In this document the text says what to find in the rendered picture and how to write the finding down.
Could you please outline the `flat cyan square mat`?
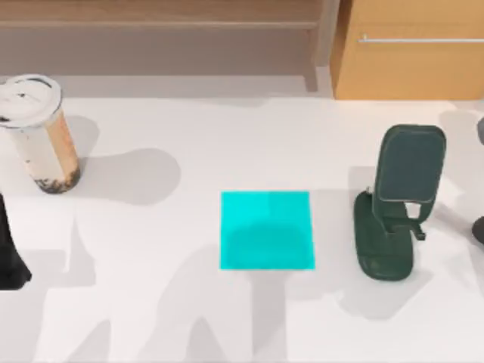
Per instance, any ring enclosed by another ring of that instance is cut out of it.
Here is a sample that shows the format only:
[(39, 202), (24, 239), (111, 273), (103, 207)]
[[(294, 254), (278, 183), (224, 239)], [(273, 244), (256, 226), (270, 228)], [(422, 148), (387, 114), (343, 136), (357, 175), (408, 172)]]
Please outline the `flat cyan square mat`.
[(220, 269), (313, 270), (308, 191), (223, 191)]

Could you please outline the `dark green phone stand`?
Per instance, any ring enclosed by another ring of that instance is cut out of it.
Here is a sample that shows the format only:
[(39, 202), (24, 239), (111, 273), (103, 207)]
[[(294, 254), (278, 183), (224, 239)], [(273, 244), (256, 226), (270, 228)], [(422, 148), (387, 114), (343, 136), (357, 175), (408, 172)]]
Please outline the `dark green phone stand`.
[(436, 202), (446, 152), (432, 125), (389, 128), (380, 145), (374, 187), (355, 198), (355, 249), (361, 270), (378, 281), (402, 281), (414, 266), (413, 239)]

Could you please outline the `open wooden shelf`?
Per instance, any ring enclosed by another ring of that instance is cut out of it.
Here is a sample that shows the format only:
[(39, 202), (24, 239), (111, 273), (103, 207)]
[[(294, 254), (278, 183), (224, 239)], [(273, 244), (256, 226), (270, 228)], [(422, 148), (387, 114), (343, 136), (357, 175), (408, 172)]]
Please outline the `open wooden shelf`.
[(0, 75), (295, 76), (317, 87), (340, 0), (0, 0)]

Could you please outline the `wooden cupboard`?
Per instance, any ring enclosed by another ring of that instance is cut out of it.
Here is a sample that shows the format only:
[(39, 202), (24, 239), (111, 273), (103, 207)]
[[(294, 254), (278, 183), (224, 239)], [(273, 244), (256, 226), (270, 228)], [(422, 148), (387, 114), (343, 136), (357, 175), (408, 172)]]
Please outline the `wooden cupboard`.
[(484, 98), (484, 44), (368, 44), (371, 38), (484, 39), (484, 0), (340, 0), (330, 56), (338, 100)]

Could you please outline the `milk tea cup with lid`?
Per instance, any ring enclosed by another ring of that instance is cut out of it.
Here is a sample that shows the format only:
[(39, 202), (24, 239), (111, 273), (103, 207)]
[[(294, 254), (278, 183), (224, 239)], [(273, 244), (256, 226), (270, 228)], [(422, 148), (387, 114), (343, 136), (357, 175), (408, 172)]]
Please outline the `milk tea cup with lid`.
[(45, 75), (23, 74), (0, 83), (0, 128), (46, 194), (71, 190), (81, 176), (63, 100), (59, 83)]

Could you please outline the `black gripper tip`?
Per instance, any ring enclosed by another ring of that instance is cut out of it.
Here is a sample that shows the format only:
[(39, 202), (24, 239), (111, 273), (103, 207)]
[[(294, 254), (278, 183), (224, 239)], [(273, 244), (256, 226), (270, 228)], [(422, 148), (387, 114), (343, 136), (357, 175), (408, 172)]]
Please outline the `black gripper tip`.
[(8, 223), (3, 195), (0, 193), (0, 291), (19, 290), (32, 279), (32, 273), (15, 247)]

